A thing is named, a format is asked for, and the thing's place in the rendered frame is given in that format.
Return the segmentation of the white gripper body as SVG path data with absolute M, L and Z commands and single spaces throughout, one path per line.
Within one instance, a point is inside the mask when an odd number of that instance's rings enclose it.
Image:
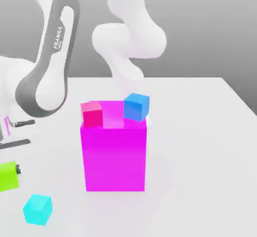
M 30 139 L 5 139 L 0 140 L 0 161 L 17 161 L 26 145 L 31 143 Z

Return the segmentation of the large magenta box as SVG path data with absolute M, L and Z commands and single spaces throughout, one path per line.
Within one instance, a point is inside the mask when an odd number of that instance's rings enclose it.
M 102 125 L 80 127 L 87 191 L 145 190 L 147 123 L 123 117 L 122 100 L 90 101 Z

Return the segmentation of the small red cube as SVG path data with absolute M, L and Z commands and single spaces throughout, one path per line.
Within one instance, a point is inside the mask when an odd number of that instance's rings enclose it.
M 82 122 L 85 128 L 103 126 L 103 111 L 99 101 L 80 104 Z

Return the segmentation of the small cyan cube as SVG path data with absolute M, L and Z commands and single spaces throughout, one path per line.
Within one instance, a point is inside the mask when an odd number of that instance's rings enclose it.
M 51 197 L 40 194 L 32 194 L 23 208 L 25 221 L 35 225 L 46 225 L 52 211 Z

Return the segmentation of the small green cube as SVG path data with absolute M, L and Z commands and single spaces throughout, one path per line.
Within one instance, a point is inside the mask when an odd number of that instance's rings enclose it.
M 0 164 L 0 192 L 19 187 L 16 165 L 14 161 Z

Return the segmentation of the small blue cube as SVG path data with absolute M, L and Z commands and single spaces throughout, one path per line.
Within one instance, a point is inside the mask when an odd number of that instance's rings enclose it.
M 149 114 L 150 97 L 131 93 L 123 101 L 123 115 L 125 119 L 142 122 Z

